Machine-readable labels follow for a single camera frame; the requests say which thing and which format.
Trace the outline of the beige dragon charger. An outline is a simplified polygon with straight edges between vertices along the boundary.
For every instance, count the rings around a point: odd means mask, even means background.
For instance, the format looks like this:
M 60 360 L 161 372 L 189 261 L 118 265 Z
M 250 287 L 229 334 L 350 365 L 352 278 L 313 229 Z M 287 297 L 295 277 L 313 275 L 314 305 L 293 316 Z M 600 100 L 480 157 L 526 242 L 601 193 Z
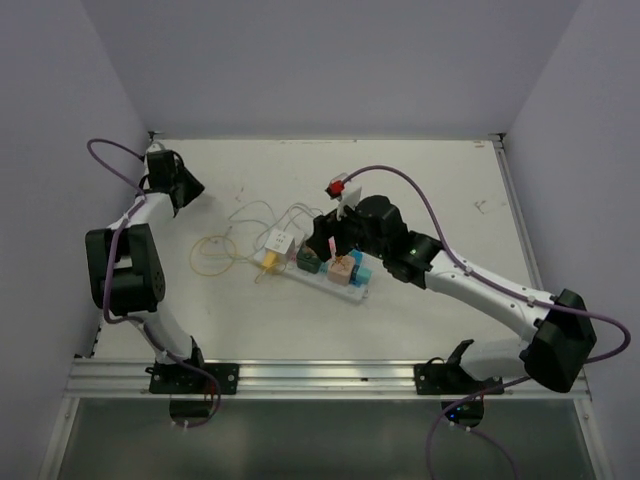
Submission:
M 329 263 L 327 269 L 328 280 L 336 285 L 347 286 L 351 281 L 355 265 L 356 261 L 352 256 L 336 257 Z

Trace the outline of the light blue charger plug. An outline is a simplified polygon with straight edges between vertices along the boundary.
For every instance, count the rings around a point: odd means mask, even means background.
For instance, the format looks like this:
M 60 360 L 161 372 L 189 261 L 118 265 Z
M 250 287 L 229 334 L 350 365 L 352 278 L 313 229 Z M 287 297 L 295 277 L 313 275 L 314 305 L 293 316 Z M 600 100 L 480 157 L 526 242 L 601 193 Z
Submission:
M 349 255 L 354 259 L 354 266 L 350 276 L 350 284 L 356 287 L 368 285 L 371 280 L 372 271 L 363 265 L 363 253 L 359 250 L 352 250 Z

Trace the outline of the dark green dragon charger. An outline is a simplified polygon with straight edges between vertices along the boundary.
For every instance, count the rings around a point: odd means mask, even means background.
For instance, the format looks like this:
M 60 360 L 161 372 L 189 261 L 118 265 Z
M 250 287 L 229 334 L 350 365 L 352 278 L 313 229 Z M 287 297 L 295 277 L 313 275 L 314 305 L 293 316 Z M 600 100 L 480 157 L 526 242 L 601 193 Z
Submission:
M 311 250 L 301 248 L 296 254 L 296 266 L 304 272 L 317 274 L 322 265 L 323 262 Z

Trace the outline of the white power strip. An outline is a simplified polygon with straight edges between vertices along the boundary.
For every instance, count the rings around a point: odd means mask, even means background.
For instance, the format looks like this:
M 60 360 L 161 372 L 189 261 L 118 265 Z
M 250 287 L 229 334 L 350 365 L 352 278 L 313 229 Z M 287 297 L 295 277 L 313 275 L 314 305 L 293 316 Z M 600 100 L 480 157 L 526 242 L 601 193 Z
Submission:
M 316 273 L 311 273 L 306 270 L 300 269 L 297 266 L 296 262 L 297 253 L 298 250 L 294 249 L 288 258 L 286 268 L 279 271 L 279 275 L 354 304 L 360 304 L 365 298 L 368 297 L 368 282 L 340 285 L 338 283 L 330 281 L 327 276 L 327 263 L 322 264 Z

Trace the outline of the white cube socket adapter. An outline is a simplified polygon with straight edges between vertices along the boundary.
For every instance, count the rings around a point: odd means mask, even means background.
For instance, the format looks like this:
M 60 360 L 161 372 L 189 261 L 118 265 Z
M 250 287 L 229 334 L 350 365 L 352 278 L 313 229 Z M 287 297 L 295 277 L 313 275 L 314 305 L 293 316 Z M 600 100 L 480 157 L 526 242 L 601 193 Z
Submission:
M 286 231 L 273 229 L 264 248 L 267 253 L 273 253 L 280 263 L 287 263 L 295 249 L 295 237 Z

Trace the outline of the yellow charger plug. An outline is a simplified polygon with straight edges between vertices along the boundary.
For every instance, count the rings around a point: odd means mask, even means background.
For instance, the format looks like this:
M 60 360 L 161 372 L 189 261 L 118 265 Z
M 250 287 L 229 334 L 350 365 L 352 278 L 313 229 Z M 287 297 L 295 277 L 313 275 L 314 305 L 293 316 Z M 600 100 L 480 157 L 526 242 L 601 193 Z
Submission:
M 278 263 L 279 263 L 278 254 L 274 251 L 267 250 L 263 260 L 261 261 L 261 266 L 265 271 L 268 271 Z

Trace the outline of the pink charger plug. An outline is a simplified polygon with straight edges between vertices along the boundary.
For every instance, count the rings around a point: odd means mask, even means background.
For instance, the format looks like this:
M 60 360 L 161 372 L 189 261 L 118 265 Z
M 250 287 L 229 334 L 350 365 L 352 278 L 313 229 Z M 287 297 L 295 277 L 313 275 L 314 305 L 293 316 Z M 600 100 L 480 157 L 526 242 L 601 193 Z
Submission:
M 335 238 L 334 237 L 330 237 L 329 238 L 328 245 L 329 245 L 329 250 L 330 250 L 330 254 L 331 254 L 331 259 L 335 259 L 336 258 L 336 244 L 335 244 Z

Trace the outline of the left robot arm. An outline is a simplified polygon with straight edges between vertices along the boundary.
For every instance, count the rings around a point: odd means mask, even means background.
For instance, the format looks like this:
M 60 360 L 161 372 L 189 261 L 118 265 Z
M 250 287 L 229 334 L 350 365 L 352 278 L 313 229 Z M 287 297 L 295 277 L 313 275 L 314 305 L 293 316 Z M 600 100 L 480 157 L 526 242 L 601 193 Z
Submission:
M 146 166 L 146 177 L 134 181 L 103 160 L 95 146 L 108 145 L 133 155 Z M 174 367 L 172 379 L 185 392 L 201 390 L 208 369 L 194 338 L 164 305 L 166 280 L 154 235 L 199 197 L 204 185 L 169 149 L 139 154 L 115 141 L 87 141 L 89 154 L 135 190 L 134 199 L 111 225 L 85 235 L 92 299 L 110 325 L 132 324 L 154 351 L 155 364 Z

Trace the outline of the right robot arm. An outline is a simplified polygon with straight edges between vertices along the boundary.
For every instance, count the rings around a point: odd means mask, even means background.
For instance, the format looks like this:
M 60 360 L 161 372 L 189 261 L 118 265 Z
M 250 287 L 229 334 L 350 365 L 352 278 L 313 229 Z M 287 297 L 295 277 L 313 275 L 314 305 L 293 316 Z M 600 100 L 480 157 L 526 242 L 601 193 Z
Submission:
M 334 209 L 313 220 L 306 241 L 322 261 L 352 250 L 375 257 L 396 280 L 458 300 L 514 332 L 512 339 L 462 341 L 425 376 L 444 393 L 468 393 L 505 377 L 527 376 L 567 393 L 596 343 L 582 297 L 554 296 L 456 260 L 442 241 L 407 227 L 385 196 Z

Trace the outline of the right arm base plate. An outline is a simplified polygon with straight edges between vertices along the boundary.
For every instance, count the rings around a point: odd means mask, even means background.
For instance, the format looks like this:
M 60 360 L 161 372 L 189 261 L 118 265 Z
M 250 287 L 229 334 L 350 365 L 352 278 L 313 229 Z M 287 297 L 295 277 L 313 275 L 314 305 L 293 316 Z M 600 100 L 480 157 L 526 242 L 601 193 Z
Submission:
M 439 357 L 414 364 L 413 379 L 418 395 L 469 395 L 485 389 L 492 389 L 492 395 L 504 393 L 501 378 L 476 380 L 459 365 L 449 364 Z

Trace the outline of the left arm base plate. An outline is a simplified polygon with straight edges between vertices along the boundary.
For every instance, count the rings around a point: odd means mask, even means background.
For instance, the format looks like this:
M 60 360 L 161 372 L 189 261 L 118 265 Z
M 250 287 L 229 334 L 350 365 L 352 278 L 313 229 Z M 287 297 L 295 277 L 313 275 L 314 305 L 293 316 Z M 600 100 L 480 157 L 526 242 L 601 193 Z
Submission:
M 219 386 L 220 395 L 235 395 L 240 378 L 237 363 L 205 363 L 203 370 L 213 376 Z M 201 373 L 185 369 L 177 364 L 155 363 L 145 369 L 150 375 L 149 392 L 152 394 L 188 395 L 211 392 L 211 382 Z

